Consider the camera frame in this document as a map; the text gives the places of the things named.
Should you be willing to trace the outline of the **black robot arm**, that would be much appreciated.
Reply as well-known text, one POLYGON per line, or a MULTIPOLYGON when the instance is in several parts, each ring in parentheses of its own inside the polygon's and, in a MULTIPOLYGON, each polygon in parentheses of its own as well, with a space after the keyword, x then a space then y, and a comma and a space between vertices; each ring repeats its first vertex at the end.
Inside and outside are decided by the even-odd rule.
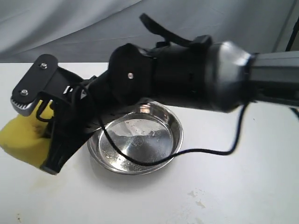
POLYGON ((55 175, 98 127, 153 99, 165 105, 231 112, 251 102, 299 106, 299 54, 250 54, 232 42, 165 37, 153 49, 118 47, 98 77, 68 81, 54 103, 41 170, 55 175))

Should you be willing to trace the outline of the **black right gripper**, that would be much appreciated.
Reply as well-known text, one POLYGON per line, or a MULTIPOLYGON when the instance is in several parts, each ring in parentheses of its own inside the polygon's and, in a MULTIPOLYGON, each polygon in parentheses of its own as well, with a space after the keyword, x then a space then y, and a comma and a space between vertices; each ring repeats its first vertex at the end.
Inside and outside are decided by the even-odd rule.
POLYGON ((50 143, 82 145, 99 127, 96 112, 105 119, 148 97, 158 50, 125 44, 112 53, 108 69, 90 79, 59 67, 58 60, 47 55, 46 97, 53 100, 54 111, 46 127, 50 143))

